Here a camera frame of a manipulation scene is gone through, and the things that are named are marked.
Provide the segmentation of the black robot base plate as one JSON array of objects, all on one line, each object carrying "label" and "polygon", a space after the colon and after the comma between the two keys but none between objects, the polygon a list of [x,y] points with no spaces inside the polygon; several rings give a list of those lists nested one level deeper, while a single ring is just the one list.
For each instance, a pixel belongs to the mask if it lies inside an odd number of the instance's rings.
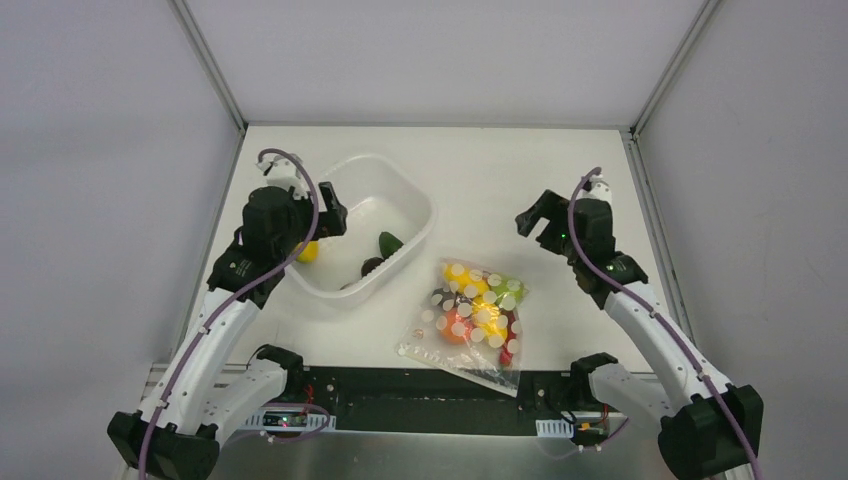
[{"label": "black robot base plate", "polygon": [[278,396],[329,412],[340,431],[534,436],[537,423],[605,437],[624,417],[591,401],[567,371],[521,373],[515,396],[437,369],[308,367]]}]

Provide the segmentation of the long yellow toy squash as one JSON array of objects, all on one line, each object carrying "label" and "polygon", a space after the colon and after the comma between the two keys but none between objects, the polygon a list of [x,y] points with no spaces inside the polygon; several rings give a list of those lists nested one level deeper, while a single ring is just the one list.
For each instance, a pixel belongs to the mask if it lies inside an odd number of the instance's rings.
[{"label": "long yellow toy squash", "polygon": [[472,335],[474,339],[480,337],[495,347],[506,342],[508,320],[497,305],[486,302],[481,297],[474,299],[471,320],[475,331],[480,331],[479,334]]}]

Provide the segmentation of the toy peach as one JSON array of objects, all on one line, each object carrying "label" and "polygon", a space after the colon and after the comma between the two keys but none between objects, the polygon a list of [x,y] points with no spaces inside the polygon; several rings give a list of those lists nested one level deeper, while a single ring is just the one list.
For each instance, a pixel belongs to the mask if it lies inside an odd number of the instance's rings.
[{"label": "toy peach", "polygon": [[472,325],[456,309],[444,313],[436,323],[442,339],[452,345],[465,345],[470,341]]}]

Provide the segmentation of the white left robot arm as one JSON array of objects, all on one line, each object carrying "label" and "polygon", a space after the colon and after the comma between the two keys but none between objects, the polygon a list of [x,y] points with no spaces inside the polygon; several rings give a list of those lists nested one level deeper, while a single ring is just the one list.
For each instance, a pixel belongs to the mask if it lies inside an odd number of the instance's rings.
[{"label": "white left robot arm", "polygon": [[173,362],[135,412],[115,413],[107,427],[140,478],[208,478],[224,443],[260,406],[303,396],[302,357],[269,344],[221,393],[214,385],[300,245],[346,232],[347,210],[333,185],[320,182],[317,192],[319,200],[306,187],[269,185],[249,194],[242,224],[214,262],[200,313]]}]

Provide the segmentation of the clear polka dot zip bag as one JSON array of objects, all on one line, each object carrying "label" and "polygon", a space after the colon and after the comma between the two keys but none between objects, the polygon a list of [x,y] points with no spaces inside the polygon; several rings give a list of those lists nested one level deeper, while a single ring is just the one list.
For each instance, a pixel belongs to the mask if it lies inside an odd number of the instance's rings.
[{"label": "clear polka dot zip bag", "polygon": [[515,275],[443,257],[396,352],[515,398],[523,350],[519,307],[528,292]]}]

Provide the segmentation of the yellow toy pepper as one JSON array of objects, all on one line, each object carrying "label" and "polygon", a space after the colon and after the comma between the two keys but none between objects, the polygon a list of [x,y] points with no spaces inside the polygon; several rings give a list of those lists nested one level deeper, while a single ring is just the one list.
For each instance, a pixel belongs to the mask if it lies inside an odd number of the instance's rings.
[{"label": "yellow toy pepper", "polygon": [[490,290],[486,273],[462,263],[449,263],[443,268],[443,279],[451,292],[474,298]]}]

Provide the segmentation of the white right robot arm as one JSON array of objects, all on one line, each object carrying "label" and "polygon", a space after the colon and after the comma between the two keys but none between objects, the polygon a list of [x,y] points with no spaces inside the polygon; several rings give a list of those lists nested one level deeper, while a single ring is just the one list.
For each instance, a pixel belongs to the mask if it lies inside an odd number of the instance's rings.
[{"label": "white right robot arm", "polygon": [[705,479],[743,465],[763,478],[761,396],[750,385],[734,385],[664,314],[645,271],[616,248],[610,203],[582,190],[570,199],[546,190],[517,216],[519,235],[528,236],[541,219],[548,223],[539,245],[566,257],[579,288],[622,328],[658,381],[652,386],[596,354],[567,384],[572,404],[583,410],[607,404],[652,431],[678,479]]}]

